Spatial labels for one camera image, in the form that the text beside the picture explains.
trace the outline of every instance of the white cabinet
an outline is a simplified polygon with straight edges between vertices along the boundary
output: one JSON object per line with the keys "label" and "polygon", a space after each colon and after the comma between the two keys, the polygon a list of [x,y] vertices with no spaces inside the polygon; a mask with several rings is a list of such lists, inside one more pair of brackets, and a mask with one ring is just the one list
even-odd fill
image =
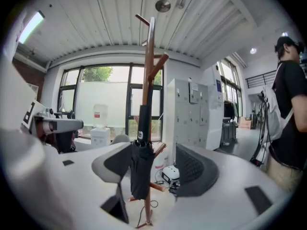
{"label": "white cabinet", "polygon": [[208,87],[173,80],[166,91],[164,142],[170,148],[168,163],[172,164],[176,143],[206,148],[209,125]]}

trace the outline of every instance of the black t-shirt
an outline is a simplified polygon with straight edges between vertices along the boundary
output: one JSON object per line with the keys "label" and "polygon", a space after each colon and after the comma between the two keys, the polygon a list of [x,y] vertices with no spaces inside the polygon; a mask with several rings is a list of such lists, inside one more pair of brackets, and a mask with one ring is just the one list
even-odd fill
{"label": "black t-shirt", "polygon": [[[292,108],[291,99],[297,95],[307,95],[307,80],[302,68],[292,60],[284,61],[275,79],[275,94],[282,118],[286,118]],[[273,141],[272,156],[280,162],[303,169],[307,158],[307,133],[297,130],[292,115],[283,129],[282,136]]]}

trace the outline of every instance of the black cap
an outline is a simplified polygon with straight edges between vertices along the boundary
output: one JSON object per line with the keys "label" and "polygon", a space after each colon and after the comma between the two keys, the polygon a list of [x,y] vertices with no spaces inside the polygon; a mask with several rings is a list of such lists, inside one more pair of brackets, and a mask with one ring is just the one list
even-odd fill
{"label": "black cap", "polygon": [[295,42],[288,36],[281,36],[277,40],[277,44],[275,46],[275,53],[278,52],[278,50],[283,47],[284,44],[287,45],[293,45],[296,47],[297,52],[300,54],[301,52],[304,52],[304,45],[301,42]]}

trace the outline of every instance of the corrugated ceiling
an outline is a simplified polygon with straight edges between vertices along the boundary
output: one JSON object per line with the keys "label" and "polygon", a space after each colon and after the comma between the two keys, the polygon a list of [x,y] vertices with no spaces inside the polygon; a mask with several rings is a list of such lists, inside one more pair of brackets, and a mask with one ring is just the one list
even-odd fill
{"label": "corrugated ceiling", "polygon": [[231,0],[168,0],[171,9],[155,9],[158,0],[39,0],[33,5],[45,19],[19,49],[39,61],[55,60],[87,48],[141,45],[147,27],[135,18],[156,18],[155,46],[203,59],[234,31],[248,26]]}

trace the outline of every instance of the man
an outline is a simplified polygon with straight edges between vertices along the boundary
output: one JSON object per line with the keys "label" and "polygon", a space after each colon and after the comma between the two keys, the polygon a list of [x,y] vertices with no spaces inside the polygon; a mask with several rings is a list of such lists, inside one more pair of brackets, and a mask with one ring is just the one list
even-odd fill
{"label": "man", "polygon": [[269,147],[267,174],[286,191],[299,184],[307,159],[307,80],[299,65],[303,49],[287,36],[280,37],[275,46],[280,67],[275,79],[277,103],[282,118],[291,108],[294,114],[282,136]]}

